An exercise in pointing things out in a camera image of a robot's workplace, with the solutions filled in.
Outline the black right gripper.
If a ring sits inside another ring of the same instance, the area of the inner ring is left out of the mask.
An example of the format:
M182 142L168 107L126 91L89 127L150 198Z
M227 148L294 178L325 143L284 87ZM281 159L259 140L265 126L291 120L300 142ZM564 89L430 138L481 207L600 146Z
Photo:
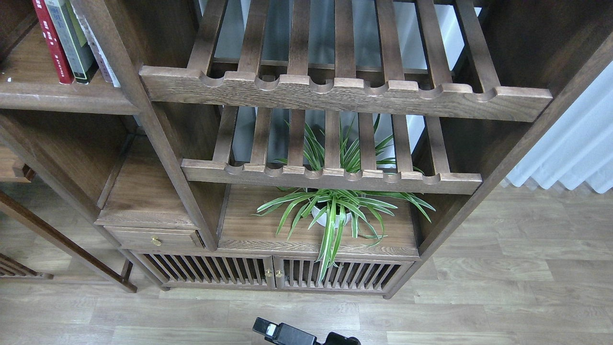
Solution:
M276 324L260 317L255 319L252 330L263 335L266 341L277 342L278 345L361 345L358 338L346 337L336 332L329 332L324 343L320 343L313 334L285 323Z

